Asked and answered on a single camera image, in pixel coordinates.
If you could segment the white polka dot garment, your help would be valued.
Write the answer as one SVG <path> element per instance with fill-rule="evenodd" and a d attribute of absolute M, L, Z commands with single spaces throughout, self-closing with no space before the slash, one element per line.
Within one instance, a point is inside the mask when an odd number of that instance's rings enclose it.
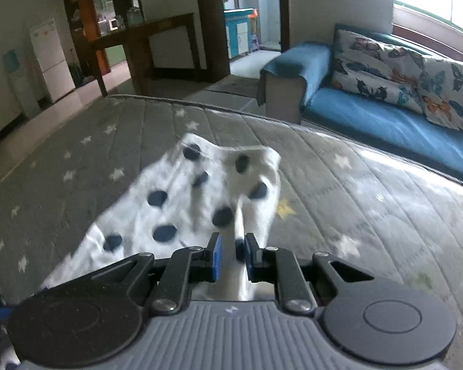
<path fill-rule="evenodd" d="M 51 288 L 138 253 L 157 259 L 221 235 L 217 282 L 198 299 L 248 301 L 256 287 L 238 259 L 244 237 L 268 243 L 281 191 L 280 155 L 265 146 L 229 148 L 185 134 L 142 170 L 124 194 L 88 228 L 76 251 L 44 280 Z"/>

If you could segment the grey star quilted mat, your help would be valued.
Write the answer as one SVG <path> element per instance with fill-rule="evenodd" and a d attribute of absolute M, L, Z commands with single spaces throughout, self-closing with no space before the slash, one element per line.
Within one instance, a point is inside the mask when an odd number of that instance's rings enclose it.
<path fill-rule="evenodd" d="M 463 369 L 463 185 L 327 132 L 203 105 L 101 99 L 0 183 L 0 291 L 42 288 L 151 251 L 223 243 L 202 297 L 259 295 L 235 257 L 252 232 L 298 258 L 327 251 L 440 298 Z"/>

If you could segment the blue sofa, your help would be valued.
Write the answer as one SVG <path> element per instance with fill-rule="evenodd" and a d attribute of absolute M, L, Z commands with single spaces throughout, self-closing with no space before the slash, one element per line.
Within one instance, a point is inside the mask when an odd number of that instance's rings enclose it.
<path fill-rule="evenodd" d="M 376 41 L 412 48 L 423 56 L 449 59 L 398 37 L 339 24 Z M 266 64 L 258 102 L 267 114 L 291 123 L 307 120 L 391 154 L 414 160 L 463 182 L 463 131 L 430 122 L 397 105 L 334 88 L 334 41 L 305 42 Z"/>

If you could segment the butterfly pillow left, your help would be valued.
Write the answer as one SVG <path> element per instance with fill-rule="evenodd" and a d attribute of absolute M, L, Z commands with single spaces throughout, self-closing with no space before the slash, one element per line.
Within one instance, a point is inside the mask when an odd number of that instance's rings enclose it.
<path fill-rule="evenodd" d="M 332 65 L 334 88 L 424 113 L 417 93 L 424 56 L 414 49 L 339 29 Z"/>

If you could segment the butterfly pillow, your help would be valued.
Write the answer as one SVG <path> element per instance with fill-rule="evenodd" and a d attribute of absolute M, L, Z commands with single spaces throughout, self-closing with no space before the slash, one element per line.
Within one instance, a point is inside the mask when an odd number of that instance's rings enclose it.
<path fill-rule="evenodd" d="M 424 113 L 417 93 L 424 56 L 414 49 L 339 29 L 332 65 L 334 88 Z"/>
<path fill-rule="evenodd" d="M 462 62 L 425 56 L 417 93 L 430 122 L 463 131 Z"/>

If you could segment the dark wooden table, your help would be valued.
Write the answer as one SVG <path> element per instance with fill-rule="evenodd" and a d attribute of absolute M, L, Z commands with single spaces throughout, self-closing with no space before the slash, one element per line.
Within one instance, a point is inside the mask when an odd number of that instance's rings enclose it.
<path fill-rule="evenodd" d="M 154 63 L 149 39 L 157 34 L 163 34 L 175 28 L 185 28 L 190 45 L 192 68 L 159 68 Z M 181 14 L 168 18 L 144 22 L 124 30 L 115 31 L 92 41 L 86 41 L 88 62 L 93 66 L 94 77 L 103 97 L 108 95 L 102 78 L 97 52 L 121 45 L 125 51 L 129 73 L 135 93 L 148 93 L 149 79 L 163 79 L 174 76 L 179 79 L 199 80 L 204 77 L 199 57 L 199 49 L 195 34 L 193 14 Z"/>

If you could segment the blue white cabinet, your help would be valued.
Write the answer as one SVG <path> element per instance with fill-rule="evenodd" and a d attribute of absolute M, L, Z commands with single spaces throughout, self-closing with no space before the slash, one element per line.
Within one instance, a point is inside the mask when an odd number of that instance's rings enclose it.
<path fill-rule="evenodd" d="M 230 60 L 259 50 L 256 8 L 225 10 L 224 18 Z"/>

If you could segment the butterfly pillow right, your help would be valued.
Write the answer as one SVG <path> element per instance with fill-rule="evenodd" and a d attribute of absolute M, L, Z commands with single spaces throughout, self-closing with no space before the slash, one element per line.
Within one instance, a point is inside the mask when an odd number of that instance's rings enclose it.
<path fill-rule="evenodd" d="M 430 122 L 463 131 L 462 62 L 425 56 L 417 93 Z"/>

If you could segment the white refrigerator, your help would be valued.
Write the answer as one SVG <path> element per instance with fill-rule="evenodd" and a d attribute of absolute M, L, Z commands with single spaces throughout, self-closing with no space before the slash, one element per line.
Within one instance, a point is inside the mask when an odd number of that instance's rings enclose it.
<path fill-rule="evenodd" d="M 75 89 L 53 18 L 29 32 L 36 61 L 41 69 L 50 100 L 56 103 Z"/>

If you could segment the water dispenser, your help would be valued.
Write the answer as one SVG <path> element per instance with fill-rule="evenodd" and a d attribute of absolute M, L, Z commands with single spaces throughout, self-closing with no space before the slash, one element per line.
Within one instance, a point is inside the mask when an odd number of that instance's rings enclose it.
<path fill-rule="evenodd" d="M 41 113 L 41 109 L 15 50 L 11 49 L 6 52 L 2 56 L 2 62 L 23 114 L 27 119 L 36 117 Z"/>

